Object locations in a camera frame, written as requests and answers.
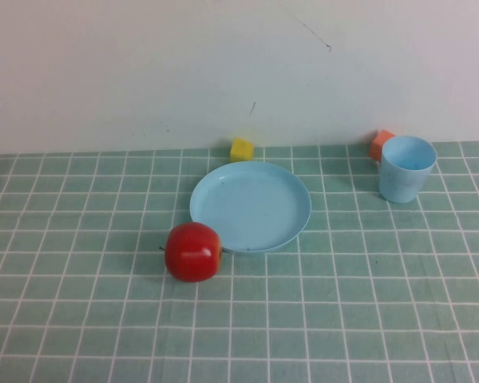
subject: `wall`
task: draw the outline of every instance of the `wall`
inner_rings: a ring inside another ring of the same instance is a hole
[[[479,139],[479,0],[0,0],[0,152],[378,127]]]

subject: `plastic plate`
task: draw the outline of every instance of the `plastic plate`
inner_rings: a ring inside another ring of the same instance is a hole
[[[236,162],[197,184],[190,215],[216,231],[226,250],[272,251],[307,225],[311,197],[302,181],[280,166]]]

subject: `orange block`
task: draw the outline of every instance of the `orange block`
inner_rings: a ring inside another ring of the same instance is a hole
[[[382,130],[376,136],[376,138],[373,140],[373,144],[370,146],[369,157],[371,157],[373,160],[377,160],[378,162],[381,162],[383,144],[394,136],[395,134],[392,134],[391,132],[387,130]]]

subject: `red apple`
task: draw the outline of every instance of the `red apple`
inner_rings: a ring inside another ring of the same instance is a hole
[[[210,227],[188,222],[170,231],[165,265],[174,278],[183,282],[204,281],[218,272],[221,260],[220,237]]]

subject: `scratch mark on wall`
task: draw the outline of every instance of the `scratch mark on wall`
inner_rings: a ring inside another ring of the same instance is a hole
[[[292,17],[294,18],[301,26],[303,26],[303,28],[305,28],[306,30],[308,30],[309,32],[311,32],[315,38],[317,38],[324,46],[326,46],[328,48],[328,52],[331,52],[332,51],[332,47],[331,45],[327,44],[326,41],[324,41],[320,36],[318,36],[318,34],[312,30],[311,28],[309,28],[307,26],[307,24],[305,24],[302,20],[300,20],[295,14],[293,14],[291,11],[289,11],[289,9],[284,5],[282,4],[281,2],[277,2],[277,4],[279,4],[280,6],[282,6],[285,11]]]

